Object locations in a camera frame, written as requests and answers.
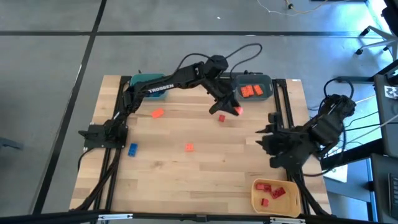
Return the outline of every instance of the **teal container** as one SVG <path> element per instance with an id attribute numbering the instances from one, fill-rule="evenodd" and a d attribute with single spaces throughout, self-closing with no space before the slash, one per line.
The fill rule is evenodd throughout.
<path id="1" fill-rule="evenodd" d="M 137 82 L 143 82 L 148 80 L 153 80 L 165 76 L 161 73 L 155 74 L 135 74 L 131 77 L 130 85 L 134 85 Z M 166 98 L 166 90 L 158 91 L 156 93 L 148 93 L 145 97 L 147 100 L 164 100 Z"/>

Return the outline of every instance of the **red block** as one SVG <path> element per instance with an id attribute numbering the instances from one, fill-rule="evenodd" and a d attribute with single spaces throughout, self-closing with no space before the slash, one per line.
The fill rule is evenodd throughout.
<path id="1" fill-rule="evenodd" d="M 245 86 L 241 87 L 241 93 L 242 93 L 243 98 L 247 98 L 247 97 L 250 96 L 249 93 L 248 93 L 248 90 L 247 90 L 247 88 Z"/>
<path id="2" fill-rule="evenodd" d="M 256 190 L 264 190 L 264 184 L 256 184 Z"/>
<path id="3" fill-rule="evenodd" d="M 261 205 L 262 206 L 268 207 L 268 203 L 269 203 L 268 199 L 265 199 L 265 198 L 261 199 Z"/>
<path id="4" fill-rule="evenodd" d="M 256 184 L 256 190 L 263 190 L 265 192 L 271 192 L 272 191 L 270 184 L 262 184 L 262 183 Z"/>
<path id="5" fill-rule="evenodd" d="M 278 189 L 274 190 L 273 192 L 271 192 L 271 196 L 273 199 L 277 199 L 280 196 L 286 194 L 286 191 L 284 190 L 283 187 L 279 187 Z"/>
<path id="6" fill-rule="evenodd" d="M 246 85 L 246 91 L 249 96 L 254 95 L 253 87 L 251 85 Z"/>
<path id="7" fill-rule="evenodd" d="M 263 94 L 260 85 L 254 85 L 254 91 L 256 92 L 257 96 L 261 96 Z"/>
<path id="8" fill-rule="evenodd" d="M 155 118 L 162 116 L 163 114 L 164 114 L 163 109 L 157 109 L 157 110 L 154 110 L 151 115 L 155 119 Z"/>
<path id="9" fill-rule="evenodd" d="M 193 152 L 193 144 L 186 144 L 185 152 Z"/>
<path id="10" fill-rule="evenodd" d="M 220 115 L 218 117 L 218 121 L 224 122 L 224 120 L 225 120 L 225 115 Z"/>
<path id="11" fill-rule="evenodd" d="M 270 184 L 264 184 L 264 191 L 265 192 L 272 192 L 271 185 Z"/>
<path id="12" fill-rule="evenodd" d="M 234 108 L 239 115 L 243 114 L 243 108 L 241 106 L 235 106 Z"/>

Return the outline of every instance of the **orange block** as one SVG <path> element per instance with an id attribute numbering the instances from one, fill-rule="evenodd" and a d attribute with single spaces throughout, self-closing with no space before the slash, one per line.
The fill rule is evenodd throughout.
<path id="1" fill-rule="evenodd" d="M 256 92 L 257 96 L 261 96 L 263 94 L 260 85 L 254 85 L 254 91 Z"/>
<path id="2" fill-rule="evenodd" d="M 185 145 L 185 152 L 193 152 L 193 144 Z"/>
<path id="3" fill-rule="evenodd" d="M 164 114 L 164 110 L 163 109 L 157 109 L 157 110 L 154 110 L 151 113 L 153 118 L 158 118 L 158 117 L 162 116 L 163 114 Z"/>
<path id="4" fill-rule="evenodd" d="M 253 87 L 251 85 L 247 85 L 246 90 L 248 91 L 249 96 L 254 95 Z"/>
<path id="5" fill-rule="evenodd" d="M 236 112 L 238 112 L 239 115 L 243 114 L 243 108 L 241 106 L 235 107 Z"/>
<path id="6" fill-rule="evenodd" d="M 248 93 L 248 89 L 245 86 L 241 87 L 241 92 L 242 92 L 243 98 L 247 98 L 247 97 L 250 96 L 249 93 Z"/>

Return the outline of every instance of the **small plastic block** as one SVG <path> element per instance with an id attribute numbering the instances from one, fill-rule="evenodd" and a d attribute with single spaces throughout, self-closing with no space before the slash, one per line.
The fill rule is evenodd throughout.
<path id="1" fill-rule="evenodd" d="M 256 184 L 256 190 L 264 190 L 264 184 Z"/>
<path id="2" fill-rule="evenodd" d="M 193 152 L 193 144 L 185 145 L 185 152 Z"/>
<path id="3" fill-rule="evenodd" d="M 264 184 L 264 192 L 272 192 L 271 185 Z"/>
<path id="4" fill-rule="evenodd" d="M 242 92 L 243 98 L 249 97 L 248 89 L 245 86 L 241 87 L 241 92 Z"/>
<path id="5" fill-rule="evenodd" d="M 273 192 L 271 192 L 271 197 L 273 199 L 277 199 L 280 196 L 286 194 L 286 191 L 283 187 L 279 187 L 278 189 L 274 190 Z"/>
<path id="6" fill-rule="evenodd" d="M 260 85 L 254 85 L 254 91 L 256 92 L 257 96 L 261 96 L 263 94 Z"/>
<path id="7" fill-rule="evenodd" d="M 162 116 L 163 114 L 164 114 L 163 109 L 157 109 L 157 110 L 154 110 L 151 115 L 153 118 L 158 118 L 158 117 Z"/>
<path id="8" fill-rule="evenodd" d="M 128 156 L 131 156 L 131 157 L 136 156 L 137 147 L 138 147 L 137 144 L 131 144 L 131 145 L 130 145 L 130 148 L 129 148 Z"/>
<path id="9" fill-rule="evenodd" d="M 248 91 L 249 96 L 254 96 L 253 86 L 247 85 L 246 90 Z"/>
<path id="10" fill-rule="evenodd" d="M 268 199 L 266 199 L 266 198 L 261 199 L 261 205 L 262 206 L 268 207 L 268 203 L 269 203 Z"/>
<path id="11" fill-rule="evenodd" d="M 218 117 L 218 121 L 224 122 L 224 120 L 225 120 L 225 115 L 220 115 Z"/>
<path id="12" fill-rule="evenodd" d="M 243 108 L 241 106 L 235 107 L 236 112 L 238 112 L 239 115 L 243 114 Z"/>

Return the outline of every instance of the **blue block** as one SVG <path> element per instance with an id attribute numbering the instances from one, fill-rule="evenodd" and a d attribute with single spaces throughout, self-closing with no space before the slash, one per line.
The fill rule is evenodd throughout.
<path id="1" fill-rule="evenodd" d="M 129 149 L 129 154 L 128 154 L 128 155 L 131 156 L 131 157 L 136 156 L 137 147 L 138 147 L 137 144 L 131 144 L 131 145 L 130 145 L 130 149 Z"/>

